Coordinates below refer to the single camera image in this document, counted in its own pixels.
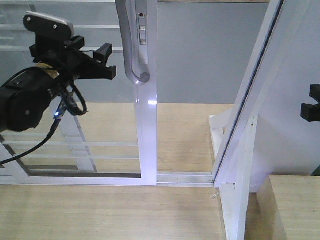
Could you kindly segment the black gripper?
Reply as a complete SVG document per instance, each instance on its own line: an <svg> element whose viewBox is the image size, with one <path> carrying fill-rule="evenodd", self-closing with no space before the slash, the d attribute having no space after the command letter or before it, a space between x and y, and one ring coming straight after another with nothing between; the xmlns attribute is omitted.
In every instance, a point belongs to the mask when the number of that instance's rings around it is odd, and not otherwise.
<svg viewBox="0 0 320 240"><path fill-rule="evenodd" d="M84 46L85 38L82 36L73 36L65 41L35 36L35 44L29 50L35 64L47 64L61 74L70 74L75 79L113 80L117 67L107 67L113 45L105 43L93 52L93 58L80 51Z"/></svg>

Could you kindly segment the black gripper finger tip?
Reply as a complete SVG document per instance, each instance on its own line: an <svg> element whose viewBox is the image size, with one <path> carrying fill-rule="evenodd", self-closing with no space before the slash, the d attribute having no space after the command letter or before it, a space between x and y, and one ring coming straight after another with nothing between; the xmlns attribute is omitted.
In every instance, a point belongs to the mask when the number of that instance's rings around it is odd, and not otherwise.
<svg viewBox="0 0 320 240"><path fill-rule="evenodd" d="M317 101L317 104L302 103L300 106L300 117L307 122L320 121L320 85L311 84L309 96Z"/></svg>

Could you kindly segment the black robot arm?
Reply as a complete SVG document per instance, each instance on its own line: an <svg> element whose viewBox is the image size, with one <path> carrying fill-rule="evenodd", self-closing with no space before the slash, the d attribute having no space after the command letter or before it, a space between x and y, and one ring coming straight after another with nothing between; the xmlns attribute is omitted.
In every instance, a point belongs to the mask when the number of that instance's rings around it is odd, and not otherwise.
<svg viewBox="0 0 320 240"><path fill-rule="evenodd" d="M113 46L105 43L93 56L80 49L85 39L74 36L54 40L36 36L30 47L34 67L16 73L0 88L0 130L23 132L36 128L45 110L56 98L73 116L87 113L84 97L75 85L78 79L113 80L116 66L107 66Z"/></svg>

